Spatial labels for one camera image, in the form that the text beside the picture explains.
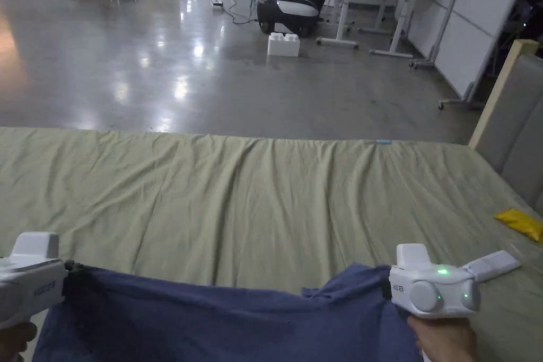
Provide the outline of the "person's left hand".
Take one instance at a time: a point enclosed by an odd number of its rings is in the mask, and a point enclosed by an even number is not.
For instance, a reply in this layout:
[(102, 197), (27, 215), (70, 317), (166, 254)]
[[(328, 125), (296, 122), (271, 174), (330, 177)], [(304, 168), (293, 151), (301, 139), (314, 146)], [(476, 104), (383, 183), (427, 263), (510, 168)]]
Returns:
[(1, 329), (1, 361), (24, 361), (22, 353), (37, 333), (37, 326), (32, 322)]

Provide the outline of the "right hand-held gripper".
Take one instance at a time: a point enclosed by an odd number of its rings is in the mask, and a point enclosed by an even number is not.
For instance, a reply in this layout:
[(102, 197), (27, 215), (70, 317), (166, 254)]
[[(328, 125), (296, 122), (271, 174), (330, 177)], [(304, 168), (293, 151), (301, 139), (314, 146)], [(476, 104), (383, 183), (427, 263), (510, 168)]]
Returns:
[(431, 262), (423, 244), (399, 244), (396, 264), (383, 283), (383, 297), (421, 319), (466, 318), (480, 310), (473, 273)]

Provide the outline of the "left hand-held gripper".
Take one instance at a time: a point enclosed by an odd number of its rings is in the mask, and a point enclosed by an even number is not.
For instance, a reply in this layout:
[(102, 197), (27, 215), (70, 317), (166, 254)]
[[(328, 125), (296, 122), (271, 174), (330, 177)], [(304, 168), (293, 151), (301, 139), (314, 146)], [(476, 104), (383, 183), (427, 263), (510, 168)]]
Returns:
[(65, 298), (64, 286), (84, 266), (59, 257), (59, 235), (21, 233), (12, 253), (1, 258), (1, 329), (30, 319)]

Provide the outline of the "person's right hand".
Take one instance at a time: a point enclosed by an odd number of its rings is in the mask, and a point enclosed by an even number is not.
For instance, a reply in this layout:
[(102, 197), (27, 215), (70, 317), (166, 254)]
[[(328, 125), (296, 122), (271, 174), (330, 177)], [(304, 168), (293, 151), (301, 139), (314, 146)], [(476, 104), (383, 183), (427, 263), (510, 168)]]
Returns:
[(430, 361), (477, 361), (476, 334), (468, 319), (407, 318), (416, 345)]

